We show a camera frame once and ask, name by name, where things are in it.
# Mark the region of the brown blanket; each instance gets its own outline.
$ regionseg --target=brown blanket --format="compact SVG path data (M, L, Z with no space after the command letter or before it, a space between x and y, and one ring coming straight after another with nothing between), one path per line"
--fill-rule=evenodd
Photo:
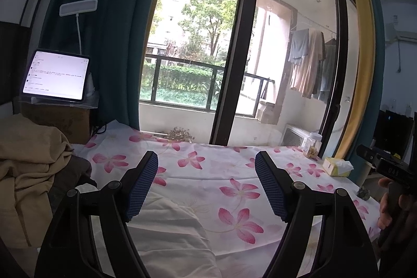
M55 127L20 114L0 120L0 237L7 247L42 245L52 219L47 192L71 150Z

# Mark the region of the tablet screen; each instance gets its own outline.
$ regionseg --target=tablet screen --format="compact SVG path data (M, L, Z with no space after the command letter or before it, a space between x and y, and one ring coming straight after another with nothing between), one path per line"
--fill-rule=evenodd
M27 95L81 100L88 58L36 51L23 86Z

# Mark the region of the black metal railing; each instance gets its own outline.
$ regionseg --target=black metal railing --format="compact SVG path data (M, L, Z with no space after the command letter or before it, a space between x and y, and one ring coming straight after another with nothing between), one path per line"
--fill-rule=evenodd
M153 78L153 82L152 82L151 100L144 100L144 99L139 98L140 102L148 103L148 104L154 104L154 105L164 105L164 106L168 106L168 107L178 107L178 108L182 108L182 109L193 109L193 110L205 111L205 112L215 112L216 111L215 109L211 108L211 102L213 100L214 90L215 90L215 87L216 87L217 74L218 74L219 71L224 71L223 66L207 64L207 63L202 63L200 61L192 61L192 60L182 59L182 58L168 57L168 56L163 56L163 55L159 55L159 54L145 54L145 58L146 59L156 59L155 73L154 73L154 78ZM161 70L161 62L163 60L182 63L182 64L185 64L185 65L201 66L201 67L205 67L205 68L208 68L208 69L212 70L210 87L208 89L208 95L207 95L207 101L206 101L206 107L173 104L173 103L170 103L170 102L160 102L160 101L156 100L156 93L158 91L159 73L160 73L160 70ZM258 109L259 100L261 99L261 96L263 97L263 94L264 95L266 94L268 83L269 82L275 83L275 81L272 80L272 79L269 79L269 78L265 78L265 77L261 77L261 76L257 76L257 75L252 75L252 74L247 73L247 72L245 72L244 76L245 77L250 77L250 78L253 78L253 79L259 79L258 93L256 95L256 99L254 99L255 103L254 103L254 110L253 110L252 114L242 114L242 113L236 113L236 114L240 115L240 116L248 116L248 117L254 118L255 115L256 115L256 111Z

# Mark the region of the jar lid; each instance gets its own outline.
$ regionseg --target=jar lid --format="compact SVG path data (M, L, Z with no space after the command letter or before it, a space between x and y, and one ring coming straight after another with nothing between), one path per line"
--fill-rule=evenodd
M318 134L318 133L315 133L315 132L311 132L310 133L310 138L314 139L316 141L321 141L322 140L322 135Z

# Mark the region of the curtain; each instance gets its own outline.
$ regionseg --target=curtain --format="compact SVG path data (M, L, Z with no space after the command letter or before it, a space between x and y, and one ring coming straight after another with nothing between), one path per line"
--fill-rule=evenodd
M382 83L384 80L385 67L385 27L382 13L381 0L372 0L375 18L375 67L372 79L371 93L361 127L356 135L355 141L349 150L348 159L354 169L350 173L349 179L355 182L358 180L365 166L364 160L356 154L358 145L369 146L372 142L375 126L377 124L379 108L382 99Z
M362 123L370 96L375 64L375 23L372 0L356 0L359 25L358 73L346 130L336 152L345 158Z
M51 0L40 47L78 53L75 16L59 17L61 4L76 1ZM155 6L156 0L98 0L97 11L80 14L83 54L91 59L103 122L117 119L139 129L139 81Z

